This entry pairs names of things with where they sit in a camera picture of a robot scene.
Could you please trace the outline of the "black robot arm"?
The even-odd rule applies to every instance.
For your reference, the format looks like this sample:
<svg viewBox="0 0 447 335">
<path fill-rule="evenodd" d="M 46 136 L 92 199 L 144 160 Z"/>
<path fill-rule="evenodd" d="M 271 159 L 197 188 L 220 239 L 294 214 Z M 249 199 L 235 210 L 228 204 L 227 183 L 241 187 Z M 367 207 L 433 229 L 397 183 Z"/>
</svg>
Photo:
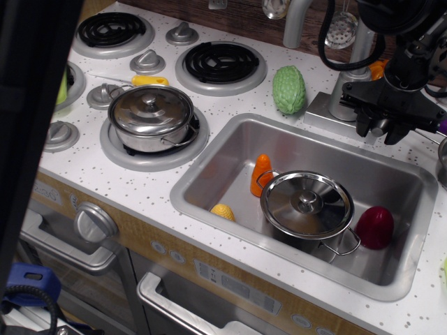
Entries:
<svg viewBox="0 0 447 335">
<path fill-rule="evenodd" d="M 342 87 L 357 134 L 378 131 L 394 145 L 416 129 L 436 132 L 446 112 L 423 89 L 446 72 L 446 2 L 359 1 L 358 12 L 378 41 L 395 37 L 395 51 L 381 79 Z"/>
</svg>

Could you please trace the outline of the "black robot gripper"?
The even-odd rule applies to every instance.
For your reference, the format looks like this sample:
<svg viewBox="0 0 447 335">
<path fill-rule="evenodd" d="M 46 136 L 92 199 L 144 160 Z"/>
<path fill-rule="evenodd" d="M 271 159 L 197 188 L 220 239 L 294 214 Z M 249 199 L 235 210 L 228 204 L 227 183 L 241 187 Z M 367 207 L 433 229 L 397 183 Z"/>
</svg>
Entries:
<svg viewBox="0 0 447 335">
<path fill-rule="evenodd" d="M 398 52 L 381 79 L 344 84 L 342 102 L 357 114 L 357 134 L 366 137 L 380 119 L 388 119 L 385 145 L 397 144 L 416 128 L 437 131 L 446 111 L 422 92 L 432 77 L 430 65 L 426 56 Z"/>
</svg>

